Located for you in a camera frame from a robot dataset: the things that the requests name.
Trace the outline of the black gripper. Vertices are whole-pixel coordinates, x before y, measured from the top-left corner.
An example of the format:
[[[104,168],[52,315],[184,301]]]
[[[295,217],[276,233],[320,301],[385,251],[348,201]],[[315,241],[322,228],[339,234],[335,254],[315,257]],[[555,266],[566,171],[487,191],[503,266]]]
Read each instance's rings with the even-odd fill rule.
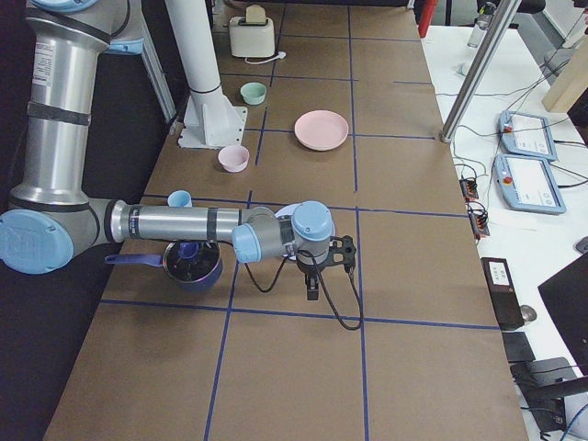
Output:
[[[322,270],[333,263],[331,251],[314,255],[307,250],[298,250],[296,265],[305,276],[307,300],[317,300],[320,295],[319,275]]]

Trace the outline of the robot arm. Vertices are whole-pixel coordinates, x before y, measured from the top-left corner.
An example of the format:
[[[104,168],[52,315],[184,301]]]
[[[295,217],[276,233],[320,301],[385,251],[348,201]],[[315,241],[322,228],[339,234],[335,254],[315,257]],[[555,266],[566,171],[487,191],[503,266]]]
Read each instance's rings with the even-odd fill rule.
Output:
[[[141,3],[30,1],[26,19],[36,35],[35,60],[24,177],[1,217],[6,266],[44,274],[102,243],[158,240],[166,243],[162,254],[114,255],[108,262],[159,266],[175,282],[203,290],[219,278],[219,245],[227,242],[244,265],[294,257],[308,299],[325,291],[322,271],[334,264],[334,226],[320,202],[305,201],[278,217],[266,208],[142,206],[88,197],[82,178],[97,60],[105,51],[141,51]]]

